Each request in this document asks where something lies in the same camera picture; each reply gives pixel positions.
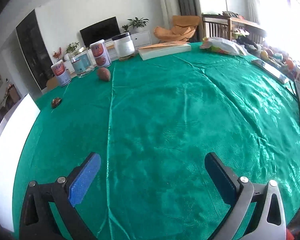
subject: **metal screw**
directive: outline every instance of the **metal screw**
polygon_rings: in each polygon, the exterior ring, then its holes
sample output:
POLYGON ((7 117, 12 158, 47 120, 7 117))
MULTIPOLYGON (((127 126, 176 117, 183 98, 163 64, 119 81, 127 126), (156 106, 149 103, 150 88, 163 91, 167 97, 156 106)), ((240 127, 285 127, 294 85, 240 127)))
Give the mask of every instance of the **metal screw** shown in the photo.
POLYGON ((58 179, 57 179, 57 182, 58 183, 64 183, 66 181, 66 178, 65 177, 59 177, 58 179))
POLYGON ((29 182, 29 187, 33 187, 34 185, 35 185, 35 181, 34 180, 32 180, 32 181, 29 182))
POLYGON ((272 187, 276 187, 278 185, 278 183, 273 179, 271 179, 271 181, 269 181, 269 183, 272 187))
POLYGON ((240 181, 242 183, 248 183, 249 179, 247 177, 245 177, 245 176, 242 176, 242 177, 240 177, 240 181))

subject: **green tablecloth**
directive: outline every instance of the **green tablecloth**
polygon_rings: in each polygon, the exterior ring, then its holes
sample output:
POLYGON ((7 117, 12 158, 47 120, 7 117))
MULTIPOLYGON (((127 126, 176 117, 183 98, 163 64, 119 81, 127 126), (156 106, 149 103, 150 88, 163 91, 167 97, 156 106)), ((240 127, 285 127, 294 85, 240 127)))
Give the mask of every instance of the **green tablecloth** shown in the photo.
POLYGON ((28 182, 53 182, 92 151, 101 169, 76 209, 99 240, 207 239, 229 209, 204 168, 210 151, 239 176, 277 180, 288 223, 300 206, 298 105, 250 61, 192 44, 114 61, 111 82, 93 72, 42 96, 15 178, 16 234, 28 182))

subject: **black tv screen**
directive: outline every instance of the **black tv screen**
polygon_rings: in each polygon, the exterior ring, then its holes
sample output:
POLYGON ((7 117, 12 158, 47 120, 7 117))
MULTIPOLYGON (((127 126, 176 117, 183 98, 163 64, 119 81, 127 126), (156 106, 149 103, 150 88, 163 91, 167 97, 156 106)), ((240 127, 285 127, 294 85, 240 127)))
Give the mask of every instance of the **black tv screen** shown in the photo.
POLYGON ((90 44, 100 40, 108 40, 113 36, 119 35, 120 30, 116 17, 95 23, 80 31, 84 45, 88 48, 90 44))

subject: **thick book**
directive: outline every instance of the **thick book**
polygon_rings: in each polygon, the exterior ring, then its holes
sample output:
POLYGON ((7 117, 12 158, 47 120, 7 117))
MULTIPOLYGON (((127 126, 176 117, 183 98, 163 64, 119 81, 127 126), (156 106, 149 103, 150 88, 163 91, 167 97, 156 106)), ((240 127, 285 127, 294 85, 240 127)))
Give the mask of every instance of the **thick book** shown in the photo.
POLYGON ((161 57, 186 51, 191 51, 191 46, 184 41, 172 41, 154 44, 138 49, 142 60, 161 57))

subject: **plastic bag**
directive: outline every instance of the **plastic bag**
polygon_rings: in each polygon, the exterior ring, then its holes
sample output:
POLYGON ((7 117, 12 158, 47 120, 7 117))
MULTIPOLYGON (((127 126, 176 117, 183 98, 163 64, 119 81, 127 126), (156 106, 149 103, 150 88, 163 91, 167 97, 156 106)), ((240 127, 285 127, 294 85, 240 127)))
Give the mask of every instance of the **plastic bag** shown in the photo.
POLYGON ((219 37, 204 38, 200 49, 210 49, 213 52, 228 54, 233 56, 246 56, 245 50, 233 41, 219 37))

